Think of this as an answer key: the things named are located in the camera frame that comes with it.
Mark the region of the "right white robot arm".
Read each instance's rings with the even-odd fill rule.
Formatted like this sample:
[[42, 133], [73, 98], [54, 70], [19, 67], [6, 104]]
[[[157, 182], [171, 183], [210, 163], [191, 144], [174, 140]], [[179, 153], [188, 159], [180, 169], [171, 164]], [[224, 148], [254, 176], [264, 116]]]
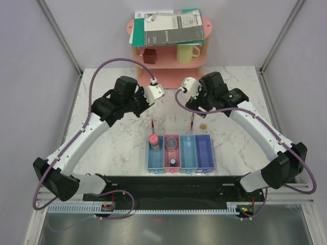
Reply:
[[187, 77], [181, 89], [191, 96], [185, 105], [189, 111], [203, 111], [201, 117], [214, 110], [223, 112], [255, 140], [269, 160], [268, 165], [239, 180], [234, 188], [238, 200], [245, 201], [253, 191], [264, 187], [279, 189], [302, 173], [307, 147], [301, 142], [294, 144], [268, 124], [242, 90], [228, 89], [219, 72], [200, 80]]

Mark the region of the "pink cap glue stick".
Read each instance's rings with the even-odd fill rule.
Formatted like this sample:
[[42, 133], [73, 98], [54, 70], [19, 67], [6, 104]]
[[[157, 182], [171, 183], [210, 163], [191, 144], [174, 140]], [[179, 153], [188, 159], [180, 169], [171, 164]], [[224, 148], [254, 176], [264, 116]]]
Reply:
[[160, 144], [159, 144], [159, 137], [156, 134], [151, 134], [149, 136], [149, 144], [153, 151], [159, 151], [160, 150]]

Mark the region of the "purple blue bin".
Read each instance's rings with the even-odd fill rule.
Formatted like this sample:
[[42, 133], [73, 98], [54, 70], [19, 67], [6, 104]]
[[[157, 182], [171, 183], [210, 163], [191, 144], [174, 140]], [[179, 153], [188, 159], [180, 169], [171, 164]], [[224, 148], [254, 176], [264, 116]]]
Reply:
[[198, 173], [210, 173], [215, 169], [211, 138], [209, 135], [196, 135]]

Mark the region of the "clear purple round container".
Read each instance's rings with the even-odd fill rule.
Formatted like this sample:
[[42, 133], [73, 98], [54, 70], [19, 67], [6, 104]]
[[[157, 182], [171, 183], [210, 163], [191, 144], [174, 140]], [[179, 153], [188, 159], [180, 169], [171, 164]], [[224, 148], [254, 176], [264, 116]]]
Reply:
[[174, 137], [167, 137], [165, 139], [165, 148], [168, 152], [173, 152], [178, 147], [178, 140]]

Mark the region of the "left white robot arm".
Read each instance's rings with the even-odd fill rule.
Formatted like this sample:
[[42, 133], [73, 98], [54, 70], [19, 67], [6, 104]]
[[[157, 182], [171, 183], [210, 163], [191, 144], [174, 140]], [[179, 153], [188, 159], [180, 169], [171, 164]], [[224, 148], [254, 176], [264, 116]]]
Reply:
[[55, 199], [68, 201], [76, 194], [95, 194], [101, 201], [108, 200], [112, 188], [101, 175], [74, 173], [77, 163], [93, 143], [126, 113], [139, 117], [164, 95], [159, 84], [139, 86], [136, 79], [121, 76], [114, 88], [94, 100], [86, 119], [63, 145], [47, 158], [38, 157], [33, 168], [39, 185], [50, 191]]

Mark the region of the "blue glue stick grey cap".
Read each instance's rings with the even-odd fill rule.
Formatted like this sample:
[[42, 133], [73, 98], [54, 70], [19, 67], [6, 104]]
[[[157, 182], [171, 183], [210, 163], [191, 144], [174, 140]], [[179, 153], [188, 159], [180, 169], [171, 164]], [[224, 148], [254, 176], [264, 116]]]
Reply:
[[177, 161], [176, 161], [175, 158], [171, 158], [170, 161], [169, 161], [169, 163], [170, 163], [170, 167], [175, 167], [176, 164], [177, 164]]

